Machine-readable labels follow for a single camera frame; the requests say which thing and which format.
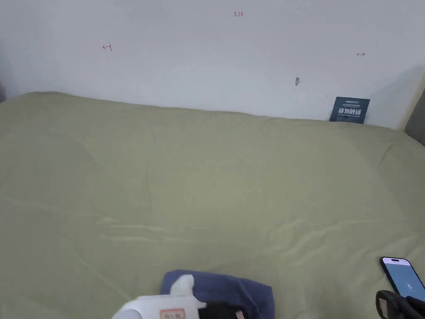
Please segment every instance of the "green bed sheet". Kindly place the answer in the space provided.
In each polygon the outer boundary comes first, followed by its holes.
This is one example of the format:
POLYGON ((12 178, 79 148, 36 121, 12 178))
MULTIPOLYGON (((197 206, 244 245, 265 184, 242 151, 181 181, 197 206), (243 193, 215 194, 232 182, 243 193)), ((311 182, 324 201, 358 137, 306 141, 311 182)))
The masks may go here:
POLYGON ((425 148, 400 131, 61 93, 0 104, 2 319, 108 319, 177 268, 270 285, 279 319, 378 318, 378 259, 425 279, 424 226, 425 148))

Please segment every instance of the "red arrow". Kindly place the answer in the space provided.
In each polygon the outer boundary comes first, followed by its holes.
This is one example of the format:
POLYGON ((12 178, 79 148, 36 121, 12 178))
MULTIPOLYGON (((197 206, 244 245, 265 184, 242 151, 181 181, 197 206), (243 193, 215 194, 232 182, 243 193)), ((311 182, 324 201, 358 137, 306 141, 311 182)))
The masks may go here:
POLYGON ((110 48, 110 50, 112 51, 112 47, 111 47, 111 43, 109 42, 108 46, 103 45, 103 48, 106 50, 106 48, 110 48))

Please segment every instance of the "black phone case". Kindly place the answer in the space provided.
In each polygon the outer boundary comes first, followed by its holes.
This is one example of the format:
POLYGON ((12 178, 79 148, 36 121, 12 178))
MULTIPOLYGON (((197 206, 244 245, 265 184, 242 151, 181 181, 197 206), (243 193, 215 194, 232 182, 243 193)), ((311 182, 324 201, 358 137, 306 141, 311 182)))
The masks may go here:
MULTIPOLYGON (((404 259, 404 260, 407 260, 407 259, 406 259, 406 258, 397 258, 397 257, 388 257, 388 256, 384 256, 384 257, 381 257, 381 258, 379 259, 379 262, 380 262, 380 264, 381 264, 381 266, 382 266, 382 269, 384 270, 385 275, 387 276, 387 278, 388 278, 388 280, 389 280, 389 282, 390 282, 390 284, 391 284, 391 287, 394 289, 394 291, 395 291, 396 293, 400 294, 400 292, 398 291, 398 289, 397 289, 397 287, 396 287, 396 284, 394 283, 393 279, 391 278, 390 273, 388 272, 387 267, 386 267, 386 266, 385 266, 385 264, 384 264, 384 258, 391 258, 391 259, 404 259)), ((410 266, 412 267, 413 271, 415 272, 416 277, 418 277, 419 282, 422 284, 422 287, 424 287, 424 289, 425 289, 425 286, 424 286, 424 284, 422 283, 422 280, 420 279, 420 277, 418 276, 418 274, 416 273, 415 268, 413 268, 412 263, 411 263, 411 262, 409 262, 409 264, 410 264, 410 266)))

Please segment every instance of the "folded blue fabric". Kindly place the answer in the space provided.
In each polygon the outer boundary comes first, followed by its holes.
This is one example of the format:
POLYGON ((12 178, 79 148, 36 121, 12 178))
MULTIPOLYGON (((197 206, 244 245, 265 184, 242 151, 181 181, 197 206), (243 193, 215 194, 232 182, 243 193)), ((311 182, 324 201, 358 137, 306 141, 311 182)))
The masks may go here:
POLYGON ((275 318, 272 287, 244 278, 178 269, 164 275, 161 295, 168 295, 171 285, 186 274, 191 274, 195 279, 193 295, 199 301, 228 302, 244 307, 249 319, 275 318))

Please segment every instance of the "white wall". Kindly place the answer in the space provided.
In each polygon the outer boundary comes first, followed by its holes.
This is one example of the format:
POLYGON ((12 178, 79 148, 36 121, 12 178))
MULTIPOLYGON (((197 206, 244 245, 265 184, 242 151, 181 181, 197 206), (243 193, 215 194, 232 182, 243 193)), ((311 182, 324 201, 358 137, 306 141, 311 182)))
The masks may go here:
POLYGON ((366 123, 401 128, 424 15, 423 0, 2 0, 0 83, 320 120, 336 96, 370 98, 366 123))

